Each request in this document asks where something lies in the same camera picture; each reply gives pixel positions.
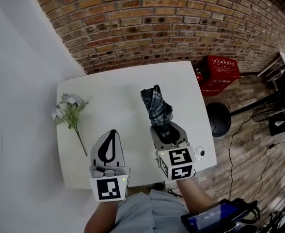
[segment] wooden floor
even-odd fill
[[[273,93],[256,76],[242,77],[239,82],[230,85],[226,90],[214,97],[205,97],[206,105],[210,102],[221,102],[234,111],[254,101]],[[222,200],[229,197],[231,185],[228,149],[231,136],[241,124],[248,120],[252,111],[244,112],[232,117],[230,131],[223,137],[214,137],[217,156],[217,165],[207,170],[198,172],[195,180],[214,199]],[[253,196],[260,190],[261,173],[267,164],[264,152],[274,143],[285,141],[285,133],[270,136],[268,122],[254,122],[250,120],[233,138],[231,157],[233,161],[233,187],[231,200],[235,198],[245,199],[250,202]],[[269,165],[263,175],[263,189],[255,197],[259,201],[259,209],[262,211],[262,225],[269,217],[269,213],[285,206],[285,143],[279,144],[267,151],[270,158]],[[175,184],[175,193],[179,193]]]

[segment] plaid umbrella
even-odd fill
[[[170,122],[173,119],[173,109],[162,97],[160,87],[155,85],[153,88],[141,91],[142,100],[149,114],[151,124],[163,138],[170,136]]]

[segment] brick wall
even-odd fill
[[[285,52],[285,0],[38,0],[86,73],[205,55],[260,71]]]

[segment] black fan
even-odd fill
[[[212,135],[225,135],[231,127],[231,116],[256,108],[252,119],[256,122],[272,118],[285,118],[285,71],[280,78],[279,91],[245,106],[239,110],[229,112],[221,103],[213,102],[206,106]]]

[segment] screen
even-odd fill
[[[189,218],[189,224],[193,227],[194,230],[198,231],[203,228],[206,228],[210,225],[219,223],[220,220],[223,220],[229,217],[231,214],[238,210],[237,207],[229,204],[223,203],[219,204],[199,215]]]

